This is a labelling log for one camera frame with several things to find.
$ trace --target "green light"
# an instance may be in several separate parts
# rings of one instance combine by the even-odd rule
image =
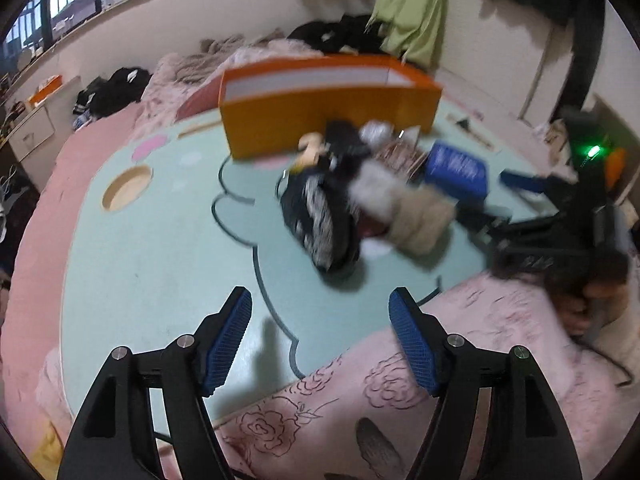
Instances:
[[[600,146],[593,146],[587,153],[587,156],[589,158],[593,158],[594,156],[596,156],[598,153],[600,153],[600,150],[602,148]]]

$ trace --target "silver bolt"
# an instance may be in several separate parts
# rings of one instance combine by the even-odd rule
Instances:
[[[116,359],[116,361],[119,361],[120,359],[122,359],[125,355],[127,355],[127,348],[124,346],[118,346],[113,352],[111,352],[111,357],[113,357],[114,359]]]
[[[447,337],[447,343],[458,348],[465,343],[465,338],[463,338],[459,334],[451,334],[449,337]]]
[[[513,348],[513,353],[516,355],[518,359],[527,359],[531,354],[529,350],[524,348],[524,346],[516,346]]]
[[[181,335],[178,338],[178,346],[180,348],[189,348],[195,341],[196,339],[191,334]]]

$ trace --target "green towel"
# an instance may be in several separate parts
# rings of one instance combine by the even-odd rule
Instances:
[[[392,56],[432,63],[433,51],[443,18],[443,0],[376,0],[371,22],[386,23],[382,49]]]

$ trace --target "drawer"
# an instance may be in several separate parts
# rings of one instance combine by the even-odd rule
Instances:
[[[33,113],[9,137],[15,158],[21,162],[27,155],[55,133],[45,107]]]

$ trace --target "orange box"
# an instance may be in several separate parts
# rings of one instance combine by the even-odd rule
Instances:
[[[62,76],[57,75],[51,79],[47,83],[47,85],[42,89],[37,91],[34,95],[29,97],[28,101],[32,106],[36,107],[38,103],[44,101],[49,95],[53,94],[58,88],[62,86]]]
[[[387,56],[268,60],[227,70],[220,113],[235,159],[292,152],[327,121],[431,130],[442,87]]]

